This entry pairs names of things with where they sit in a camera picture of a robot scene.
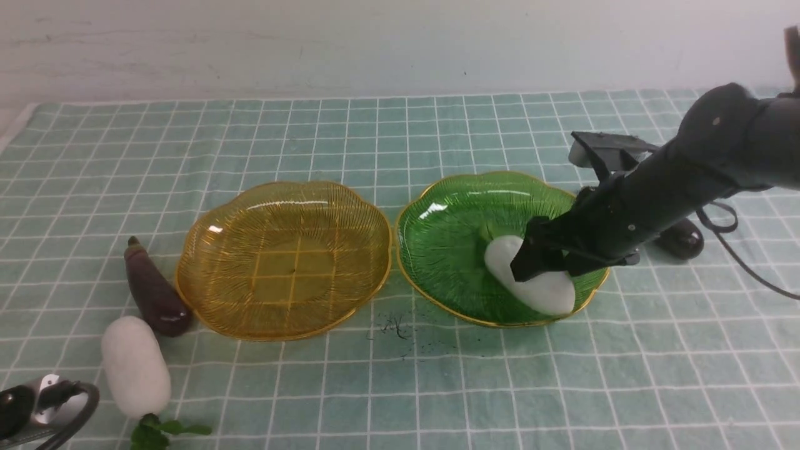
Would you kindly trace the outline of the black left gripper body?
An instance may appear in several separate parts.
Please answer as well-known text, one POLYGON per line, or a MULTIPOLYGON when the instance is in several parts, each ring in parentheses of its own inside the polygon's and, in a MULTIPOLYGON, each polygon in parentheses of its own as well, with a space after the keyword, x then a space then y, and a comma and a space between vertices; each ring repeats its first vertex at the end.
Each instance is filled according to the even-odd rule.
POLYGON ((1 392, 1 439, 14 438, 28 425, 36 404, 36 391, 15 386, 1 392))

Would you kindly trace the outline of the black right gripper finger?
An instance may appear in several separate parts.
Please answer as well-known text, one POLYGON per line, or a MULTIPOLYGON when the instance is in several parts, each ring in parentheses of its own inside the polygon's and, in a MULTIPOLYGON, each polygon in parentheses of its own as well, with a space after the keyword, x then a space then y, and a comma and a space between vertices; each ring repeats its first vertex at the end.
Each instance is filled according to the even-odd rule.
POLYGON ((525 283, 540 274, 565 271, 563 245, 557 238, 548 217, 532 217, 526 225, 522 244, 509 265, 514 281, 525 283))
POLYGON ((564 253, 564 268, 572 277, 606 269, 611 265, 611 260, 585 251, 566 251, 564 253))

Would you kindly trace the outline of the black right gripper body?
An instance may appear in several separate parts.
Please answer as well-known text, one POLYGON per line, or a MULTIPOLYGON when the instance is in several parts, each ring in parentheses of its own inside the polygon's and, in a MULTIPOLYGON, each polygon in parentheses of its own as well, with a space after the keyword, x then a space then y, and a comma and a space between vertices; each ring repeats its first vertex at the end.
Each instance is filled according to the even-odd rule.
POLYGON ((566 251, 585 251, 609 259, 609 267, 640 262, 636 225, 618 192, 618 177, 584 188, 565 214, 551 220, 552 230, 566 251))

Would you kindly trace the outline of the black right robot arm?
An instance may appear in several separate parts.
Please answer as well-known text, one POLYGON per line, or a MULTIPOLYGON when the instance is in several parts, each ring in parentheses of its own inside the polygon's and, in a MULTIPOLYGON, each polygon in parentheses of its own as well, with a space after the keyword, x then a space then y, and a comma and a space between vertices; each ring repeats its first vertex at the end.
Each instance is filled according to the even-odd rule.
POLYGON ((638 248, 714 201, 744 191, 798 190, 798 88, 757 99, 729 83, 709 89, 677 133, 630 171, 610 171, 600 150, 627 151, 632 136, 572 132, 598 179, 554 219, 532 217, 512 259, 525 282, 638 263, 638 248))

